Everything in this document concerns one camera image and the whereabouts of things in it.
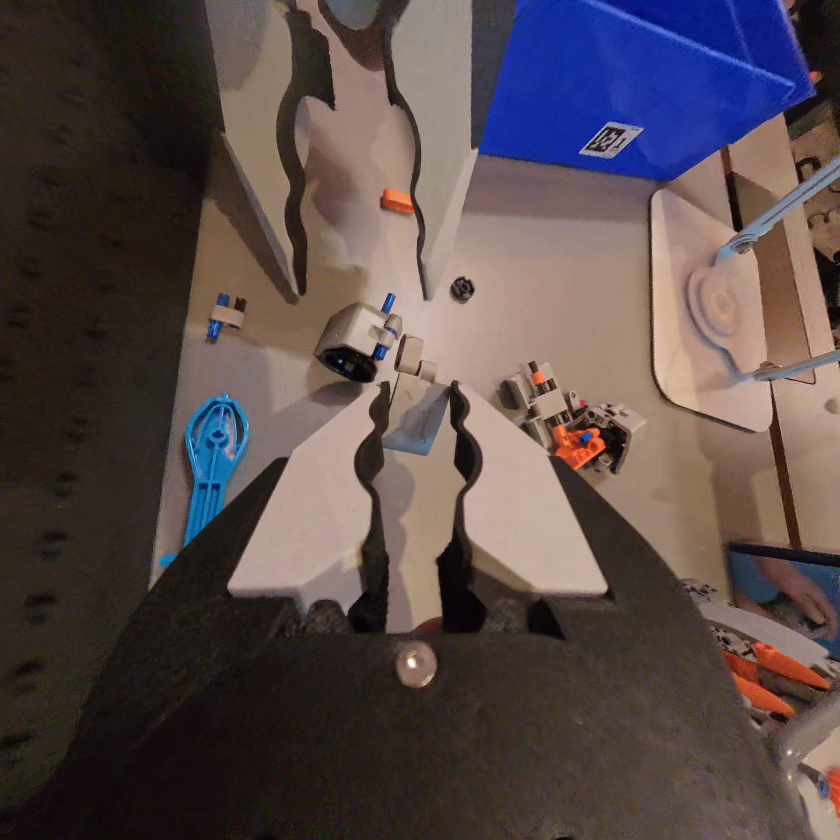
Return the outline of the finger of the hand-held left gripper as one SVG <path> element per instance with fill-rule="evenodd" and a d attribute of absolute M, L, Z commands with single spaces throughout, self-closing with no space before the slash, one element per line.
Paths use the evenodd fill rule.
<path fill-rule="evenodd" d="M 277 117 L 292 81 L 295 2 L 205 1 L 223 113 L 223 136 L 270 253 L 290 293 L 301 295 L 286 207 L 291 181 Z"/>
<path fill-rule="evenodd" d="M 392 104 L 410 123 L 415 161 L 409 192 L 416 261 L 426 301 L 445 283 L 477 149 L 472 145 L 470 1 L 412 1 L 385 28 Z"/>

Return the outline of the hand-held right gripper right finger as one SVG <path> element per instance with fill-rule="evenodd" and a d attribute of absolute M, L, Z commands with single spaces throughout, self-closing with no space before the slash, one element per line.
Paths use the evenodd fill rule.
<path fill-rule="evenodd" d="M 451 540 L 438 558 L 443 599 L 599 598 L 608 583 L 556 462 L 472 387 L 450 386 L 455 469 Z"/>

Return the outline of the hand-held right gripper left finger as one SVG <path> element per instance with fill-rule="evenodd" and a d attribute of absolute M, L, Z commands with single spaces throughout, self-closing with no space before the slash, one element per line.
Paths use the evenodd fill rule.
<path fill-rule="evenodd" d="M 381 396 L 381 385 L 366 387 L 291 452 L 228 580 L 231 596 L 350 607 L 362 595 L 373 501 L 355 459 L 376 429 L 371 409 Z"/>

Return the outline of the grey bracket brick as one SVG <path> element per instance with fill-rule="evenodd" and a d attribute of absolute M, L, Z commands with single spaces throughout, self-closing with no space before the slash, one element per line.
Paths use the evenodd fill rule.
<path fill-rule="evenodd" d="M 400 377 L 382 436 L 385 449 L 426 456 L 434 445 L 449 402 L 450 388 L 415 377 Z"/>

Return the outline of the grey axle connector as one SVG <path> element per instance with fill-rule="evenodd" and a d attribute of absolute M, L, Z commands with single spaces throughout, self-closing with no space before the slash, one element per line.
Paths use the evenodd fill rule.
<path fill-rule="evenodd" d="M 424 341 L 410 334 L 401 337 L 394 369 L 399 375 L 413 376 L 429 384 L 435 383 L 438 375 L 438 365 L 424 358 Z"/>

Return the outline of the light blue paddle piece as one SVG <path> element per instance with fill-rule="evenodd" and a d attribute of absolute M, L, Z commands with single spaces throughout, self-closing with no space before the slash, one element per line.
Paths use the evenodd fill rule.
<path fill-rule="evenodd" d="M 232 396 L 214 396 L 192 415 L 184 440 L 193 483 L 183 547 L 224 508 L 228 482 L 249 443 L 249 420 Z"/>

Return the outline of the small grey orange brick assembly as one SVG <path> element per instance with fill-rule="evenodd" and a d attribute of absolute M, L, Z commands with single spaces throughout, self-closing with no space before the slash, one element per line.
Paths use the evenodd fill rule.
<path fill-rule="evenodd" d="M 517 427 L 548 455 L 575 471 L 617 476 L 647 420 L 614 402 L 587 402 L 565 390 L 548 362 L 522 364 L 500 387 Z"/>

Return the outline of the blue storage bin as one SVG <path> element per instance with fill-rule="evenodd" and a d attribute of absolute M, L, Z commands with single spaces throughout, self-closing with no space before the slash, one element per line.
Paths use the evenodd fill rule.
<path fill-rule="evenodd" d="M 478 152 L 670 182 L 815 92 L 783 2 L 518 2 Z M 579 155 L 608 122 L 644 131 Z"/>

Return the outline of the white printed tag sticker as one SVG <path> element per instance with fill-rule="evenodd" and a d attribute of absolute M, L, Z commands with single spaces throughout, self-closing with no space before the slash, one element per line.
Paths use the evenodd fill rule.
<path fill-rule="evenodd" d="M 644 128 L 635 125 L 607 122 L 581 147 L 579 155 L 612 160 L 643 131 Z"/>

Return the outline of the grey sleeve with blue pins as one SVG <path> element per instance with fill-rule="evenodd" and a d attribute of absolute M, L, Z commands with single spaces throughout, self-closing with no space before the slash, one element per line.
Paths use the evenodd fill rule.
<path fill-rule="evenodd" d="M 208 343 L 217 342 L 223 331 L 239 331 L 245 323 L 248 301 L 243 297 L 232 299 L 228 294 L 220 292 L 212 310 L 206 327 L 205 341 Z"/>

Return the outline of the blue cardboard box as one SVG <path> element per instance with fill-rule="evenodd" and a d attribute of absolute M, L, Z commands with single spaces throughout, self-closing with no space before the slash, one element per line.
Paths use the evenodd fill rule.
<path fill-rule="evenodd" d="M 838 657 L 838 553 L 730 542 L 726 557 L 735 606 L 781 623 Z"/>

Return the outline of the black dimpled foam mat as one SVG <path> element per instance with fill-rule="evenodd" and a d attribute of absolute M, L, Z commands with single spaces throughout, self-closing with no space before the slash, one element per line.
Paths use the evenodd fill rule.
<path fill-rule="evenodd" d="M 201 189 L 132 101 L 125 2 L 2 2 L 2 838 L 143 598 Z"/>

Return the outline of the large grey tracked brick vehicle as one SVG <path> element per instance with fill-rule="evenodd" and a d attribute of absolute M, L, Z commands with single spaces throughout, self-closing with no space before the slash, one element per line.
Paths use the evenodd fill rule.
<path fill-rule="evenodd" d="M 822 645 L 737 607 L 708 584 L 681 584 L 740 691 L 749 722 L 770 741 L 810 838 L 839 838 L 839 664 Z"/>

